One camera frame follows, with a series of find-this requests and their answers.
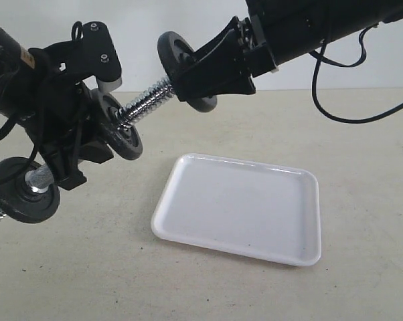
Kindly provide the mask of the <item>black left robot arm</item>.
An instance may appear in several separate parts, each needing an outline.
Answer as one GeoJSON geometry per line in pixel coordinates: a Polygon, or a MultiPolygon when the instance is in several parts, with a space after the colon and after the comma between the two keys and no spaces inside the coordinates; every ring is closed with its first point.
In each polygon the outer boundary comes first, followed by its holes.
{"type": "Polygon", "coordinates": [[[31,154],[1,181],[28,169],[40,156],[55,182],[71,190],[86,182],[78,164],[102,164],[113,157],[95,122],[93,91],[85,81],[96,78],[102,92],[121,83],[122,69],[105,23],[76,22],[68,41],[25,48],[0,27],[0,140],[15,126],[33,144],[31,154]]]}

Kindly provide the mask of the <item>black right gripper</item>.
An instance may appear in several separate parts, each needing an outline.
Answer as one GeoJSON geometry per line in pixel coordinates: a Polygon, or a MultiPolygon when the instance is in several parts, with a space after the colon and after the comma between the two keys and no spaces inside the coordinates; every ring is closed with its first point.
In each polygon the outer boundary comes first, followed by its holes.
{"type": "Polygon", "coordinates": [[[256,88],[252,78],[278,70],[257,16],[233,16],[219,34],[193,50],[194,63],[174,79],[181,101],[225,94],[253,95],[256,88]]]}

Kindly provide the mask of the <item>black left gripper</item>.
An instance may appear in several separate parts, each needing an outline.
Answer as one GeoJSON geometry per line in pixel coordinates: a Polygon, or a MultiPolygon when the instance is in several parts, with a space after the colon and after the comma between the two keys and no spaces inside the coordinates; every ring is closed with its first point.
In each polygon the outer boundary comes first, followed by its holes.
{"type": "Polygon", "coordinates": [[[83,82],[63,85],[54,82],[52,74],[34,70],[13,70],[7,75],[10,127],[24,128],[33,144],[29,158],[40,154],[57,186],[73,190],[87,182],[79,160],[102,164],[114,158],[88,119],[90,99],[83,82]],[[79,124],[82,138],[80,148],[75,148],[79,124]]]}

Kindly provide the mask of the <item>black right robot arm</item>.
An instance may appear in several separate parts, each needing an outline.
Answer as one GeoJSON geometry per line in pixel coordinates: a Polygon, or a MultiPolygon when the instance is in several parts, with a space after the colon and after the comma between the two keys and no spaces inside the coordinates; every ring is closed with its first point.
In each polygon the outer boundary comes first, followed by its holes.
{"type": "Polygon", "coordinates": [[[403,18],[403,1],[247,1],[197,51],[184,49],[168,75],[181,101],[225,94],[252,95],[253,79],[275,71],[324,43],[379,22],[403,18]]]}

